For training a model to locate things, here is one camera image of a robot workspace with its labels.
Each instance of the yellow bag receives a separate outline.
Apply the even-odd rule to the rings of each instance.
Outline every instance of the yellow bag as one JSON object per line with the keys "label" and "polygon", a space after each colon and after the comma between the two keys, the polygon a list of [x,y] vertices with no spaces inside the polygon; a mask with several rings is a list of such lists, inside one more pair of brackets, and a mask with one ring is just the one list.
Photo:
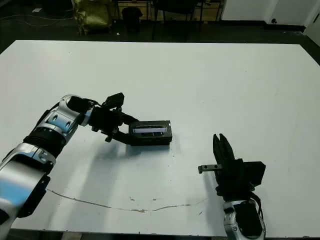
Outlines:
{"label": "yellow bag", "polygon": [[108,11],[110,0],[73,0],[74,20],[79,33],[110,28],[112,19]]}

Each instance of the white tabletop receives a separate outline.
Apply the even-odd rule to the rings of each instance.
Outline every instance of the white tabletop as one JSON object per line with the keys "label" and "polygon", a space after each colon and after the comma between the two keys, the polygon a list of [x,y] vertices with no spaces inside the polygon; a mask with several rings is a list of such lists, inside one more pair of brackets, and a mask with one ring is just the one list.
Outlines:
{"label": "white tabletop", "polygon": [[213,133],[223,133],[236,158],[266,164],[255,193],[267,236],[320,237],[320,67],[301,46],[16,41],[0,55],[1,155],[62,96],[118,92],[124,112],[171,120],[169,148],[79,127],[14,228],[225,236],[213,174],[197,169],[215,163]]}

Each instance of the scratch mark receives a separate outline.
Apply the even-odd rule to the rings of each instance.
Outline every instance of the scratch mark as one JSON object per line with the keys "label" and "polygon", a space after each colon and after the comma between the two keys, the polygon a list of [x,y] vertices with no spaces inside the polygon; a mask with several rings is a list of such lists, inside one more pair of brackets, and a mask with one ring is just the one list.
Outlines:
{"label": "scratch mark", "polygon": [[191,206],[191,204],[180,204],[180,205],[163,206],[163,207],[160,207],[158,209],[151,210],[151,212],[156,212],[156,211],[159,211],[159,210],[162,210],[162,209],[177,208],[177,207],[182,207],[182,206]]}
{"label": "scratch mark", "polygon": [[139,210],[139,209],[130,209],[130,211],[132,211],[132,212],[139,212],[139,213],[145,213],[145,212],[149,212],[149,210],[147,210],[147,209],[141,209],[141,210]]}
{"label": "scratch mark", "polygon": [[198,205],[202,202],[204,202],[205,200],[207,200],[208,198],[205,198],[205,199],[202,199],[194,204],[179,204],[179,205],[169,205],[169,206],[163,206],[163,207],[160,207],[160,208],[157,208],[157,209],[127,209],[127,208],[120,208],[120,207],[112,207],[112,206],[108,206],[108,205],[103,205],[103,204],[99,204],[99,203],[95,203],[95,202],[92,202],[92,201],[85,201],[85,200],[80,200],[80,199],[77,199],[75,197],[69,197],[69,196],[65,196],[65,195],[62,195],[61,193],[58,193],[56,191],[53,191],[49,188],[46,188],[47,191],[57,195],[57,196],[60,196],[64,199],[69,199],[69,200],[72,200],[72,201],[76,201],[76,202],[79,202],[79,203],[84,203],[84,204],[90,204],[90,205],[94,205],[94,206],[98,206],[98,207],[102,207],[102,208],[106,208],[106,209],[115,209],[115,210],[121,210],[121,211],[131,211],[131,212],[138,212],[138,213],[146,213],[146,212],[156,212],[156,211],[160,211],[160,210],[163,210],[163,209],[169,209],[169,208],[178,208],[178,207],[189,207],[189,206],[195,206],[195,205]]}

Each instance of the wall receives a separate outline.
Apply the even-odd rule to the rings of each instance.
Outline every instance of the wall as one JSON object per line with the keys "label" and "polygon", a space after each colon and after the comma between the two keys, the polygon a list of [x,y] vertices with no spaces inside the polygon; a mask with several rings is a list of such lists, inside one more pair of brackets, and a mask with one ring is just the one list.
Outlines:
{"label": "wall", "polygon": [[264,20],[268,0],[226,0],[222,20]]}
{"label": "wall", "polygon": [[279,25],[303,26],[318,0],[279,0],[267,23],[274,18]]}
{"label": "wall", "polygon": [[308,26],[320,7],[320,0],[226,0],[222,20],[265,21],[271,24]]}

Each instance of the chair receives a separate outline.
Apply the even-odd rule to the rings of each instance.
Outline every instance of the chair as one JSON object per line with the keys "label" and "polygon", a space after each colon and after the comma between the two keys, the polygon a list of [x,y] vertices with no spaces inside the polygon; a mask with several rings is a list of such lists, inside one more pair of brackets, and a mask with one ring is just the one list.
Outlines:
{"label": "chair", "polygon": [[166,21],[165,12],[185,15],[184,22],[187,24],[187,28],[186,28],[184,41],[186,41],[189,33],[189,27],[190,27],[189,25],[193,18],[198,1],[199,0],[153,0],[152,2],[154,7],[154,24],[153,24],[153,30],[152,30],[152,40],[155,39],[158,11],[161,10],[163,11],[164,21]]}

